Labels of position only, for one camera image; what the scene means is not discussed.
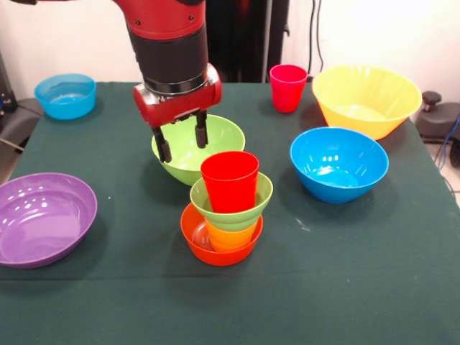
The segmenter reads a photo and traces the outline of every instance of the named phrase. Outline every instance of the plastic bowl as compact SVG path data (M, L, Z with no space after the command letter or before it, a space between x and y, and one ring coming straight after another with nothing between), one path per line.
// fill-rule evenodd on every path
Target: plastic bowl
M225 231L241 231L250 227L259 219L267 207L272 194L272 181L266 175L259 172L257 177L256 205L247 211L236 213L213 212L203 178L196 181L190 189L190 200L203 217L216 228Z
M209 241L216 252L230 252L244 247L251 241L256 229L257 222L241 231L225 231L216 228L205 218L206 228L209 233Z
M58 120L77 119L96 105L96 82L82 74L61 74L45 79L35 88L45 113Z
M246 138L243 131L232 121L220 116L208 115L208 144L200 149L195 138L196 117L167 124L162 127L165 139L169 142L172 160L162 166L174 178L186 185L193 185L201 178L201 163L211 155L222 151L243 151ZM152 150L158 157L155 138L152 138Z
M383 68L347 65L313 79L313 94L331 127L343 127L375 140L386 137L422 104L419 88Z
M299 135L290 159L302 184L327 203L364 195L388 171L388 156L378 142L344 128L321 127Z
M264 220L260 217L250 243L232 252L215 252L208 245L208 230L204 217L189 203L180 217L180 228L192 253L201 261L213 266L235 265L246 259L254 250L262 233Z
M96 195L71 175L44 172L0 186L0 265L36 268L69 254L96 217Z

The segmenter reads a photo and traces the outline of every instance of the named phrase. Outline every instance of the white wall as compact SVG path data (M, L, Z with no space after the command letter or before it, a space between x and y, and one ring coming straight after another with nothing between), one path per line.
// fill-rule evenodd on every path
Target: white wall
M290 0L284 63L308 67L312 3ZM460 0L323 0L319 34L324 67L380 65L409 77L422 91L440 92L444 101L460 101L459 15ZM316 34L313 39L315 75L320 65Z
M140 81L121 10L110 0L0 0L0 51L17 98L57 73L86 73L98 81Z
M308 65L311 0L290 0L291 37L284 63ZM460 0L323 0L320 19L325 68L364 62L391 68L422 91L460 99ZM110 0L0 0L0 50L18 98L43 78L80 72L98 81L140 81L119 8ZM314 55L313 73L319 61Z

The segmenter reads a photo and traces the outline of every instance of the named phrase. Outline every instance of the purple bowl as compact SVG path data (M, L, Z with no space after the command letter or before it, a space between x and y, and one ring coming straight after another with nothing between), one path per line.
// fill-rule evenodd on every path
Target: purple bowl
M69 254L96 217L97 199L82 180L54 172L0 185L0 265L36 268Z

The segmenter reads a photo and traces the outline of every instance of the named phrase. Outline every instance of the orange cup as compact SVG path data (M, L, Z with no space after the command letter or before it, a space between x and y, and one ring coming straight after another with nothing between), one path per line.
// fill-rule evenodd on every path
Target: orange cup
M251 241L257 221L241 231L224 231L216 228L205 218L211 246L216 252L232 252L246 246Z

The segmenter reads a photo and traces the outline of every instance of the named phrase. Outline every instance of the orange plastic bowl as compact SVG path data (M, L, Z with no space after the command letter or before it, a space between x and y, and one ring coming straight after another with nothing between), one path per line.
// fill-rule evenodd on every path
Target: orange plastic bowl
M189 203L180 217L180 228L192 253L202 262L213 266L235 265L246 259L254 250L262 233L264 220L260 216L250 243L232 252L215 252L208 244L209 234L204 217Z
M209 241L216 252L231 252L250 243L255 232L257 221L241 231L225 231L216 228L205 218Z

